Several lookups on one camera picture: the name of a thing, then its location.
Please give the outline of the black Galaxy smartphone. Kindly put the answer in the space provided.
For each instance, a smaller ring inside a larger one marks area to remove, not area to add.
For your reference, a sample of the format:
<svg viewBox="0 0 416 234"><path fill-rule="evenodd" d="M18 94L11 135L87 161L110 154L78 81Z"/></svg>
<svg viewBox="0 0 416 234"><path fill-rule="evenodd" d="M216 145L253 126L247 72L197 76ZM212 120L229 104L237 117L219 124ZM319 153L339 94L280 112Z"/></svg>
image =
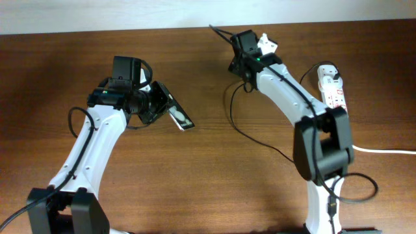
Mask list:
<svg viewBox="0 0 416 234"><path fill-rule="evenodd" d="M194 122L190 119L181 105L177 102L174 96L162 83L159 83L162 91L168 98L168 113L181 131L186 131L195 127Z"/></svg>

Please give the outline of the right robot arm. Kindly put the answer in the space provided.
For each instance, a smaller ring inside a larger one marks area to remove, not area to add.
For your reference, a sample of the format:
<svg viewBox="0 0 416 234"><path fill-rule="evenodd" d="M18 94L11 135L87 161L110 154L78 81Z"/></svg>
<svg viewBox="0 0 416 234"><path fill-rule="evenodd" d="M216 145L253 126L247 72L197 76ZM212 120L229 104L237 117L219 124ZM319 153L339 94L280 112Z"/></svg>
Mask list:
<svg viewBox="0 0 416 234"><path fill-rule="evenodd" d="M354 160L346 111L315 99L275 54L276 44L253 31L230 38L235 56L229 70L270 98L294 127L293 161L307 182L308 233L339 233L339 196Z"/></svg>

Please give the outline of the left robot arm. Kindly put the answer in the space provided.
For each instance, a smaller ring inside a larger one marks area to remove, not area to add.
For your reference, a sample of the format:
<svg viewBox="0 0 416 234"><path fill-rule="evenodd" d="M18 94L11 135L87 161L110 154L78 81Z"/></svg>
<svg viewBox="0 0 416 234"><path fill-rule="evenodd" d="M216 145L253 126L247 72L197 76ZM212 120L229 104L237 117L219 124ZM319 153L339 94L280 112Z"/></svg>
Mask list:
<svg viewBox="0 0 416 234"><path fill-rule="evenodd" d="M47 188L33 188L26 210L33 233L116 233L99 204L99 187L112 150L131 129L132 116L145 128L178 109L168 89L153 80L142 59L115 56L112 75L89 94L80 133Z"/></svg>

